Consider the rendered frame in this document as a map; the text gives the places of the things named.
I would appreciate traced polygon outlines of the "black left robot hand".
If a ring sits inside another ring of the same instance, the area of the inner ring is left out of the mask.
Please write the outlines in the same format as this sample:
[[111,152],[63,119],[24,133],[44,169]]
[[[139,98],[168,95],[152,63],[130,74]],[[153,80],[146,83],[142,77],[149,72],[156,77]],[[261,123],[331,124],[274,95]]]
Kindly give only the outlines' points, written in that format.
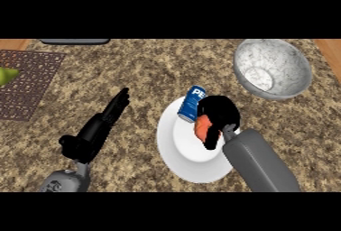
[[94,159],[114,124],[130,104],[128,90],[128,88],[121,89],[103,111],[87,121],[77,136],[62,136],[59,143],[62,145],[62,155],[66,158],[81,163],[90,163]]

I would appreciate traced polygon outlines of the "grey marbled bowl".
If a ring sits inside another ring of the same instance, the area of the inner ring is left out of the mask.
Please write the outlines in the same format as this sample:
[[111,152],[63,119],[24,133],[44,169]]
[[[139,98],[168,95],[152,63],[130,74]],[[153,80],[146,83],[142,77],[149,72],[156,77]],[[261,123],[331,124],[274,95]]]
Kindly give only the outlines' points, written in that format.
[[243,88],[270,100],[295,97],[311,83],[307,58],[280,39],[243,40],[235,51],[233,70]]

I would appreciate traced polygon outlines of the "blue can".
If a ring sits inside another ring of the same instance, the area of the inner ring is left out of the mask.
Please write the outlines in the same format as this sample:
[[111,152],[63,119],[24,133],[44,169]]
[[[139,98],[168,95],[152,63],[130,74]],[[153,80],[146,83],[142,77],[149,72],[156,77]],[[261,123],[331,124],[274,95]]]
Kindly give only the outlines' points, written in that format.
[[184,101],[177,111],[177,116],[189,123],[198,118],[198,101],[207,96],[205,88],[193,85],[186,92]]

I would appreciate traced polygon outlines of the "green fruit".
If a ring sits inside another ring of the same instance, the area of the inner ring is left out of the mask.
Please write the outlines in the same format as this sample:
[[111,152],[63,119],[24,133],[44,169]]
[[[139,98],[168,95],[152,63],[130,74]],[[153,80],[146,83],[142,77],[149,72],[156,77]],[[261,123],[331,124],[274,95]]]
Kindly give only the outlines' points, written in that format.
[[19,75],[19,71],[16,69],[1,68],[0,67],[0,86],[4,84]]

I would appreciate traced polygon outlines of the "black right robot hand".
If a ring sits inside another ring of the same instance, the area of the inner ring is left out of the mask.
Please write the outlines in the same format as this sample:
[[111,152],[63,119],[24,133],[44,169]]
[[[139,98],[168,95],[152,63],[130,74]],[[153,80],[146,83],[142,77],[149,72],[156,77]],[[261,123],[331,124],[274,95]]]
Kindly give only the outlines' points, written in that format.
[[[239,129],[239,110],[226,96],[207,96],[198,101],[198,117],[207,115],[212,126],[221,131],[224,127]],[[214,150],[217,143],[202,143],[207,150]]]

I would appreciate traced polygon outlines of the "brown woven placemat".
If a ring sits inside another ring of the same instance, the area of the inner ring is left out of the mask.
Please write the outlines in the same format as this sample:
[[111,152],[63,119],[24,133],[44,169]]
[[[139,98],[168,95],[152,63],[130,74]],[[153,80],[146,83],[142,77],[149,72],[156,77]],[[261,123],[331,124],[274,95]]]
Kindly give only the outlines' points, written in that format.
[[0,119],[31,119],[65,56],[60,52],[0,50],[0,67],[19,71],[0,87]]

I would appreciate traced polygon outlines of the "white plate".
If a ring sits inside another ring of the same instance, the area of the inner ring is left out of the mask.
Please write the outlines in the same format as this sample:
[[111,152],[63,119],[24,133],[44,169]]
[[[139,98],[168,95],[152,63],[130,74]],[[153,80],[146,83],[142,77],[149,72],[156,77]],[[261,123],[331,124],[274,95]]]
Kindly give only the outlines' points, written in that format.
[[224,136],[221,134],[215,149],[207,150],[195,135],[195,123],[177,116],[183,101],[183,97],[173,101],[161,115],[156,147],[173,173],[193,183],[210,183],[220,180],[233,169],[223,154]]

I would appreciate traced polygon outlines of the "orange squash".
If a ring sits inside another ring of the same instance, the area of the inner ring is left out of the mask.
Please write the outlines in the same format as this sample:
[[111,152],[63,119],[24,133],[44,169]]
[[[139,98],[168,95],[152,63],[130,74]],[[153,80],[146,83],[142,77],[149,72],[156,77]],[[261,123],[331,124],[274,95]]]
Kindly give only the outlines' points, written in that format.
[[195,122],[195,135],[204,143],[217,143],[221,131],[212,126],[207,115],[201,115]]

